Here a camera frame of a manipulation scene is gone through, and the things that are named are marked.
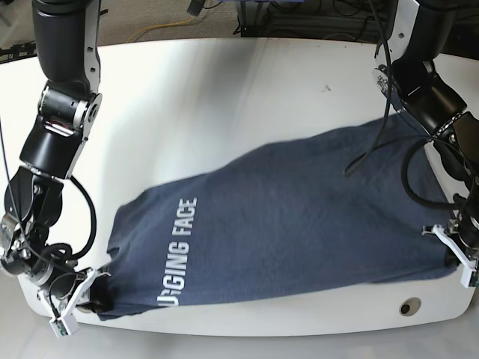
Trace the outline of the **dark blue T-shirt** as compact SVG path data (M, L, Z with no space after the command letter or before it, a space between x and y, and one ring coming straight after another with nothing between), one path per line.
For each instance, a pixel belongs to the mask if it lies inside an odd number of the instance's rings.
M103 321L362 283L432 280L456 270L426 225L449 214L414 203L400 166L417 129L393 116L351 177L345 165L377 121L257 148L222 168L149 188L117 212Z

